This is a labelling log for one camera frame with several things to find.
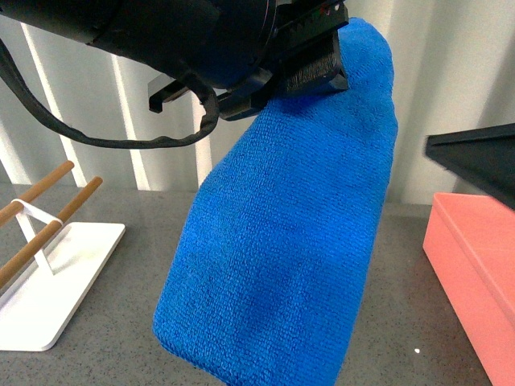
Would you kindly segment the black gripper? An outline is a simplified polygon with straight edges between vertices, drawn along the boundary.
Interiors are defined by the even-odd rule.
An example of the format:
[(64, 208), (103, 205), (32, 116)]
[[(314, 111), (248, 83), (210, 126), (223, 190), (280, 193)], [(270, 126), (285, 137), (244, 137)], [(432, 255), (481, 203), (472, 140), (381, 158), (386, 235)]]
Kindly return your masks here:
[(186, 73), (220, 90), (220, 116), (258, 114), (273, 95), (326, 95), (348, 89), (338, 30), (342, 1), (165, 1), (159, 35), (167, 65), (149, 84), (149, 109), (188, 92)]

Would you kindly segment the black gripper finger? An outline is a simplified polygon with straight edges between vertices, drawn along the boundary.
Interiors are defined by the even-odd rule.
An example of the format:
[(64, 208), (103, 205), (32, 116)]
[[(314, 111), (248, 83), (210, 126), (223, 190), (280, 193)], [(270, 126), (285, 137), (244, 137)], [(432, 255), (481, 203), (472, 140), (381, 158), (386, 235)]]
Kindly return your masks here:
[(425, 155), (514, 208), (514, 124), (430, 135)]

